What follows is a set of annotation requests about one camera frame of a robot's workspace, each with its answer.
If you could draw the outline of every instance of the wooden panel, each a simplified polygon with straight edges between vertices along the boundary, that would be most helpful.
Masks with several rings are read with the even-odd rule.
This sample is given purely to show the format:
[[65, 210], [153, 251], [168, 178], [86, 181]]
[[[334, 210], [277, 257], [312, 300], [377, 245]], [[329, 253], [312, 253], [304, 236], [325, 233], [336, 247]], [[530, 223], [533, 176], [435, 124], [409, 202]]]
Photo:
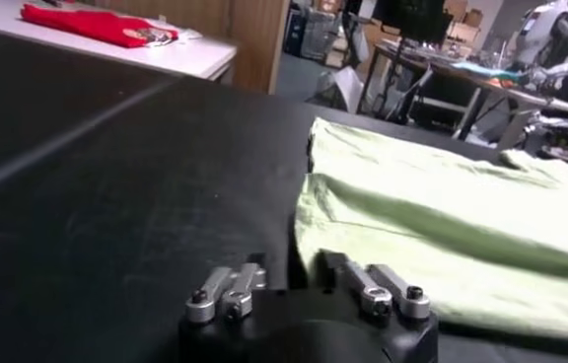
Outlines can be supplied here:
[[228, 36], [230, 0], [96, 0], [102, 8], [157, 19], [198, 30], [207, 36]]
[[234, 84], [273, 93], [289, 0], [235, 0], [232, 39], [240, 45]]

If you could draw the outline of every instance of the bolt head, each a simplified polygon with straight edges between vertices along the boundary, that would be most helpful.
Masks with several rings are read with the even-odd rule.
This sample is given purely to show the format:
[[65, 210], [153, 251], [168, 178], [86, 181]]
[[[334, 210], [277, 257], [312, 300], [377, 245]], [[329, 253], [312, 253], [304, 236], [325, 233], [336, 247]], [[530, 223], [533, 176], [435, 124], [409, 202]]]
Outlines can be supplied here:
[[378, 302], [376, 304], [374, 304], [374, 315], [377, 317], [384, 317], [387, 316], [390, 313], [390, 306], [383, 303], [383, 302]]
[[234, 305], [227, 311], [227, 319], [239, 321], [243, 317], [243, 311], [239, 305]]
[[406, 298], [409, 300], [420, 300], [424, 296], [424, 290], [418, 286], [409, 286], [406, 289]]
[[205, 290], [196, 290], [192, 293], [192, 303], [193, 304], [200, 304], [207, 300], [207, 291]]

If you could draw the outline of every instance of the desk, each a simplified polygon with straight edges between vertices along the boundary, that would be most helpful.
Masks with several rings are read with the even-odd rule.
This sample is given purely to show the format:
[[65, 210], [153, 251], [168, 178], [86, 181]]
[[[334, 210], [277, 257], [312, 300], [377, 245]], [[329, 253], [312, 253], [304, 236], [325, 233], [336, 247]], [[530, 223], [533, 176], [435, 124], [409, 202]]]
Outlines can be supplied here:
[[[367, 93], [373, 69], [378, 61], [379, 55], [383, 55], [394, 60], [396, 51], [397, 45], [391, 42], [376, 44], [370, 73], [368, 74], [363, 95]], [[534, 96], [518, 89], [503, 88], [500, 85], [488, 82], [488, 80], [483, 77], [478, 77], [467, 71], [452, 67], [451, 64], [453, 59], [451, 58], [410, 48], [406, 49], [403, 54], [406, 56], [401, 56], [399, 61], [407, 64], [409, 67], [420, 67], [421, 69], [426, 69], [430, 64], [434, 72], [465, 79], [474, 84], [476, 87], [470, 102], [466, 105], [464, 117], [460, 122], [459, 132], [456, 133], [456, 138], [460, 140], [465, 140], [469, 134], [470, 129], [476, 123], [479, 111], [483, 108], [487, 96], [489, 96], [490, 93], [497, 93], [502, 97], [516, 100], [522, 106], [515, 114], [511, 115], [512, 121], [497, 145], [497, 150], [499, 151], [513, 148], [517, 144], [518, 139], [523, 133], [528, 119], [531, 116], [531, 113], [529, 112], [530, 110], [555, 109], [568, 112], [567, 102], [548, 97]]]
[[[173, 42], [159, 47], [127, 49], [26, 23], [19, 15], [23, 3], [23, 0], [0, 0], [0, 33], [162, 72], [210, 80], [221, 77], [236, 56], [235, 46], [207, 37], [186, 44]], [[98, 10], [82, 4], [63, 4], [63, 8]]]
[[[316, 116], [496, 161], [492, 150], [429, 132], [7, 36], [0, 67], [13, 50], [19, 69], [40, 67], [4, 70], [13, 78], [0, 78], [0, 109], [11, 111], [0, 114], [0, 133], [12, 115], [35, 126], [17, 134], [33, 141], [9, 150], [0, 170], [89, 114], [169, 85], [0, 183], [0, 362], [178, 362], [182, 305], [211, 268], [265, 252], [271, 286], [286, 286]], [[46, 95], [46, 108], [41, 91], [59, 83], [72, 91]], [[441, 363], [568, 363], [456, 333], [442, 334], [439, 351]]]
[[[470, 80], [477, 87], [478, 92], [493, 92], [501, 95], [502, 97], [513, 99], [519, 102], [519, 109], [516, 110], [515, 114], [512, 115], [512, 122], [506, 128], [503, 137], [497, 145], [497, 150], [499, 151], [511, 149], [517, 144], [519, 137], [523, 133], [523, 130], [528, 123], [529, 118], [532, 116], [531, 111], [533, 109], [554, 109], [568, 112], [568, 103], [558, 99], [531, 95], [519, 89], [504, 88], [499, 84], [489, 82], [483, 77], [475, 76], [467, 71], [453, 68], [447, 64], [434, 64], [433, 68], [436, 72], [443, 72], [445, 74], [454, 75], [456, 77], [463, 77]], [[470, 129], [476, 122], [476, 114], [479, 112], [481, 107], [482, 105], [470, 105], [468, 107], [466, 113], [473, 114], [474, 116], [465, 119], [462, 122], [462, 125], [460, 126], [462, 134], [467, 135], [469, 133]]]

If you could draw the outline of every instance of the screw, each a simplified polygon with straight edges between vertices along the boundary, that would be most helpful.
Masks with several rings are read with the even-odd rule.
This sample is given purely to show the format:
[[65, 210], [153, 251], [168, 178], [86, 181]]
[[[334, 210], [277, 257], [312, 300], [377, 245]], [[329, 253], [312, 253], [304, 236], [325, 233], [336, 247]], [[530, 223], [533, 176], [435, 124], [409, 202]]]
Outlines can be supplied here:
[[420, 300], [424, 296], [424, 290], [421, 287], [409, 286], [406, 289], [406, 298], [409, 300]]
[[239, 321], [243, 317], [243, 311], [240, 305], [234, 305], [227, 311], [227, 319], [230, 321]]
[[372, 289], [369, 291], [370, 295], [379, 296], [385, 294], [385, 290], [383, 289]]
[[199, 289], [192, 293], [192, 304], [200, 304], [207, 300], [207, 291]]
[[374, 308], [372, 309], [374, 315], [377, 317], [384, 317], [390, 313], [390, 307], [382, 302], [378, 302], [374, 304]]

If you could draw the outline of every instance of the folded fabric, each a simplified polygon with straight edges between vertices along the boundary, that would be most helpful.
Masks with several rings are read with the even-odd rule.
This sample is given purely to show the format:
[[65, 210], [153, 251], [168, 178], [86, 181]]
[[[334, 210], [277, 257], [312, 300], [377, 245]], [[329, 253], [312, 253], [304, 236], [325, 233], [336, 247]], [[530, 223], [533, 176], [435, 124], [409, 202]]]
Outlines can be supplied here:
[[177, 39], [178, 32], [156, 28], [143, 19], [110, 12], [48, 10], [25, 4], [24, 21], [127, 48], [161, 44]]
[[509, 72], [503, 69], [486, 68], [472, 62], [458, 62], [452, 64], [452, 66], [487, 78], [497, 78], [517, 82], [520, 77], [519, 73], [516, 72]]
[[449, 322], [568, 337], [568, 166], [504, 157], [516, 169], [318, 119], [300, 255], [386, 263]]

